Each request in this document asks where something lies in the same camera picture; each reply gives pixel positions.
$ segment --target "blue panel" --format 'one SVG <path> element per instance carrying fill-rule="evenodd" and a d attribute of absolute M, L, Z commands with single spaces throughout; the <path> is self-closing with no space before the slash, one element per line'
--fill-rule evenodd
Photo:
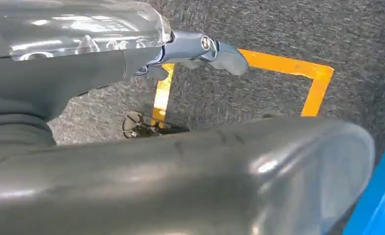
<path fill-rule="evenodd" d="M 344 235 L 385 235 L 385 153 Z"/>

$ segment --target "gray carpet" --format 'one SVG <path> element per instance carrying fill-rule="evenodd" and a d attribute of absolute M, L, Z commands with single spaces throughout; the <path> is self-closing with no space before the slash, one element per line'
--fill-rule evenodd
<path fill-rule="evenodd" d="M 151 0 L 175 29 L 205 31 L 240 48 L 330 65 L 322 116 L 364 126 L 385 149 L 385 0 Z M 241 77 L 178 67 L 168 120 L 202 129 L 298 116 L 311 81 L 270 71 Z M 128 110 L 151 113 L 156 81 L 134 77 L 74 99 L 51 123 L 59 144 L 123 139 Z M 338 225 L 339 234 L 343 224 Z"/>

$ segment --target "yellow frame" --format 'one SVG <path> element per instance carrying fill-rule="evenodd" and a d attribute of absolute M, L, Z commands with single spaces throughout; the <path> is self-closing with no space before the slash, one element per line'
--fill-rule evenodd
<path fill-rule="evenodd" d="M 244 49 L 240 49 L 240 52 L 247 59 L 250 67 L 300 75 L 312 79 L 312 86 L 301 115 L 303 117 L 315 117 L 318 115 L 334 73 L 332 67 Z M 175 65 L 167 64 L 163 65 L 163 67 L 169 74 L 165 80 L 158 82 L 152 114 L 152 118 L 159 121 L 165 121 Z"/>

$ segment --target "bolt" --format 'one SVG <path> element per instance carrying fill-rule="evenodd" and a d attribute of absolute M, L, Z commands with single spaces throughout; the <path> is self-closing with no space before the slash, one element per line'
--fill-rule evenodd
<path fill-rule="evenodd" d="M 201 37 L 201 46 L 203 47 L 204 50 L 209 50 L 209 48 L 211 47 L 210 40 L 211 39 L 208 38 L 208 36 L 203 35 Z"/>

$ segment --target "metal clamp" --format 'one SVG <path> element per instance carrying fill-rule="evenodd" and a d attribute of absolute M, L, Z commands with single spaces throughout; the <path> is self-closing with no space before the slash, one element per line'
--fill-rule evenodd
<path fill-rule="evenodd" d="M 190 69 L 199 67 L 201 63 L 209 63 L 216 69 L 225 69 L 234 75 L 242 75 L 249 68 L 247 60 L 237 48 L 204 33 L 185 31 L 173 31 L 171 40 L 162 47 L 159 55 L 139 73 L 147 73 L 149 66 L 166 63 L 182 63 Z"/>

